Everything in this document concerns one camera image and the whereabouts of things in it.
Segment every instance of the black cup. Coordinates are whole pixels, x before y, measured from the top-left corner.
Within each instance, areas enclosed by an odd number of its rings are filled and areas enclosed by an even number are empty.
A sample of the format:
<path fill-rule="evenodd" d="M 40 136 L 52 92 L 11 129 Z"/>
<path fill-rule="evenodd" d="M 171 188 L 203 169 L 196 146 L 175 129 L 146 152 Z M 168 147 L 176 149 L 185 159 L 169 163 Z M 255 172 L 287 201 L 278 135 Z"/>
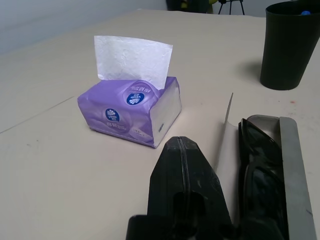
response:
<path fill-rule="evenodd" d="M 286 1 L 267 7 L 262 85 L 275 90 L 296 88 L 319 36 L 320 4 Z"/>

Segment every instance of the tissue pack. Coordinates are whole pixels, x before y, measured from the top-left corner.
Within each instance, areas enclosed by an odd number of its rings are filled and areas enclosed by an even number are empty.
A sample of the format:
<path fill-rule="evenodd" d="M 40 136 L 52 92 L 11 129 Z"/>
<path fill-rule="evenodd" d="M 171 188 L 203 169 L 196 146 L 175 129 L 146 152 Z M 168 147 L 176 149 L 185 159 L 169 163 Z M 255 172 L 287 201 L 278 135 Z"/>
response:
<path fill-rule="evenodd" d="M 156 148 L 182 106 L 176 77 L 167 77 L 172 45 L 95 36 L 101 81 L 78 97 L 92 130 Z"/>
<path fill-rule="evenodd" d="M 157 90 L 144 80 L 102 80 L 78 98 L 92 130 L 156 148 L 181 111 L 177 78 Z"/>

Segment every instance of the black object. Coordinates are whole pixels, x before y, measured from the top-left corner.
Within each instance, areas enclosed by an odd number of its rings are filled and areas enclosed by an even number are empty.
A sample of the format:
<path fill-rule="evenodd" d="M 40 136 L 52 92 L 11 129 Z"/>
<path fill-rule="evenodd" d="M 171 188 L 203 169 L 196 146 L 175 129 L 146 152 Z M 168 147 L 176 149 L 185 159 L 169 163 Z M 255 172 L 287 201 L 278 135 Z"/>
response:
<path fill-rule="evenodd" d="M 234 238 L 219 179 L 198 145 L 172 137 L 150 178 L 147 215 L 129 220 L 126 240 Z"/>
<path fill-rule="evenodd" d="M 320 4 L 287 1 L 266 9 L 260 81 L 270 89 L 296 88 L 320 36 Z M 310 15 L 301 15 L 309 11 Z"/>
<path fill-rule="evenodd" d="M 181 4 L 181 0 L 166 0 L 169 11 L 206 14 L 209 8 L 209 0 L 187 0 L 187 8 L 181 8 Z"/>
<path fill-rule="evenodd" d="M 243 1 L 244 0 L 219 0 L 219 3 L 221 3 L 221 7 L 220 7 L 220 10 L 219 10 L 219 13 L 221 13 L 221 10 L 222 10 L 222 7 L 224 6 L 224 4 L 230 2 L 230 9 L 229 9 L 229 15 L 231 15 L 231 9 L 232 9 L 232 2 L 236 2 L 236 1 L 239 1 L 240 4 L 241 4 L 241 9 L 242 9 L 242 14 L 245 15 L 245 10 L 244 10 L 244 5 L 243 5 Z"/>
<path fill-rule="evenodd" d="M 289 239 L 282 153 L 278 144 L 248 120 L 238 127 L 239 209 L 242 229 L 255 225 L 269 239 Z"/>

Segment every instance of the gray wall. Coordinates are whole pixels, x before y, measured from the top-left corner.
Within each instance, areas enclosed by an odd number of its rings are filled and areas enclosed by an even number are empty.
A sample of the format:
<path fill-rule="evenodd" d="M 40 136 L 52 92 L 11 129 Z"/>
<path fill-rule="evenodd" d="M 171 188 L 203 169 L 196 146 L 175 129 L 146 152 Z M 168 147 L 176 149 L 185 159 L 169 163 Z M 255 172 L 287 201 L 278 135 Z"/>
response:
<path fill-rule="evenodd" d="M 166 0 L 3 0 L 0 54 L 136 9 L 166 8 Z"/>
<path fill-rule="evenodd" d="M 285 2 L 286 0 L 243 0 L 244 13 L 254 17 L 265 17 L 266 8 L 272 4 Z M 221 4 L 219 2 L 213 5 L 214 14 L 218 14 Z M 220 14 L 229 14 L 230 3 L 223 5 Z M 232 3 L 232 15 L 242 15 L 241 5 L 239 1 Z"/>

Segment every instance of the tripod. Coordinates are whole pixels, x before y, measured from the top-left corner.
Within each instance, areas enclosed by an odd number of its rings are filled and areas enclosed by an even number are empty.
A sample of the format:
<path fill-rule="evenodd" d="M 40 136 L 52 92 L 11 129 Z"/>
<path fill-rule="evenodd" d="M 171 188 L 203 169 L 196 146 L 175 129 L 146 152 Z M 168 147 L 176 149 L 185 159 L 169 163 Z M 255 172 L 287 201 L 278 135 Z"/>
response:
<path fill-rule="evenodd" d="M 241 4 L 241 9 L 242 9 L 242 14 L 245 15 L 244 5 L 242 4 L 242 2 L 243 2 L 244 0 L 219 0 L 219 3 L 221 3 L 221 7 L 220 7 L 220 10 L 219 10 L 219 14 L 220 14 L 220 12 L 221 12 L 221 9 L 222 9 L 223 5 L 226 4 L 227 2 L 230 2 L 229 15 L 231 15 L 232 2 L 235 2 L 235 1 L 239 1 L 239 2 L 240 2 L 240 4 Z"/>

